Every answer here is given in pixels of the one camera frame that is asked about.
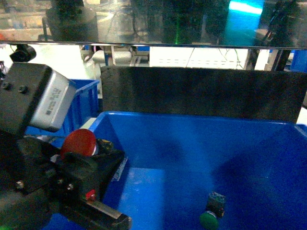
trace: blue plastic bin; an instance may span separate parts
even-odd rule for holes
[[[98,80],[73,80],[76,83],[77,91],[71,103],[71,107],[63,122],[62,128],[55,133],[44,131],[29,126],[26,134],[47,135],[66,137],[72,131],[79,129],[91,117],[97,116],[98,111]]]
[[[90,127],[128,156],[104,203],[131,216],[133,230],[203,230],[199,216],[211,191],[227,199],[219,230],[306,230],[307,133],[302,128],[121,112],[104,112]]]
[[[307,50],[295,51],[290,70],[307,73]]]

